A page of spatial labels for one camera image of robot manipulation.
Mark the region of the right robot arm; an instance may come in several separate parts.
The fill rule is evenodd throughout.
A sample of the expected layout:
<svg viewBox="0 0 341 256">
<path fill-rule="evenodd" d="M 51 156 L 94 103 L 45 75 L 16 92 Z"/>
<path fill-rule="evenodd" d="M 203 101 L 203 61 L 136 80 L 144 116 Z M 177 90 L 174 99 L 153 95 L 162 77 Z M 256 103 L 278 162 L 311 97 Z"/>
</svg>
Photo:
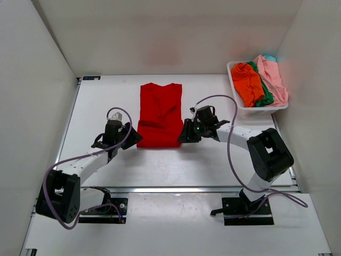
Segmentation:
<svg viewBox="0 0 341 256">
<path fill-rule="evenodd" d="M 243 186 L 233 209 L 218 209 L 212 215 L 252 214 L 264 202 L 266 191 L 273 182 L 294 164 L 294 158 L 276 129 L 265 131 L 234 126 L 230 121 L 218 120 L 215 107 L 191 108 L 192 118 L 184 121 L 178 138 L 180 143 L 198 143 L 202 138 L 212 138 L 247 150 L 254 174 Z"/>
</svg>

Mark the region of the red t-shirt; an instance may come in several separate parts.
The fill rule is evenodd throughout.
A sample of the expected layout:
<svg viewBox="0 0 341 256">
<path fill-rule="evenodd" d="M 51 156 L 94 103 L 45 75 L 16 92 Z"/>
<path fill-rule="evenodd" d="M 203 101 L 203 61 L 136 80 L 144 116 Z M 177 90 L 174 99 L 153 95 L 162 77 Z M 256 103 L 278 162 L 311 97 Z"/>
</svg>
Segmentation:
<svg viewBox="0 0 341 256">
<path fill-rule="evenodd" d="M 137 143 L 143 149 L 179 148 L 183 129 L 182 85 L 160 86 L 154 83 L 140 87 L 140 119 L 137 132 L 143 139 Z"/>
</svg>

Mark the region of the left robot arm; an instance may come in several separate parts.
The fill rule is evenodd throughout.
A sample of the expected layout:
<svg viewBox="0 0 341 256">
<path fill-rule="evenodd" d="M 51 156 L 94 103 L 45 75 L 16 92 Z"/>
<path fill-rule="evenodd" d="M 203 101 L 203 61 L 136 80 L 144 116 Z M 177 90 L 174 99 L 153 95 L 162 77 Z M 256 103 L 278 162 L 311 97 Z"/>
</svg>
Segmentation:
<svg viewBox="0 0 341 256">
<path fill-rule="evenodd" d="M 108 165 L 119 149 L 126 150 L 143 139 L 129 122 L 107 121 L 85 158 L 66 162 L 65 170 L 52 168 L 42 184 L 36 213 L 63 223 L 71 223 L 89 211 L 107 213 L 113 208 L 108 189 L 83 183 L 100 168 Z"/>
</svg>

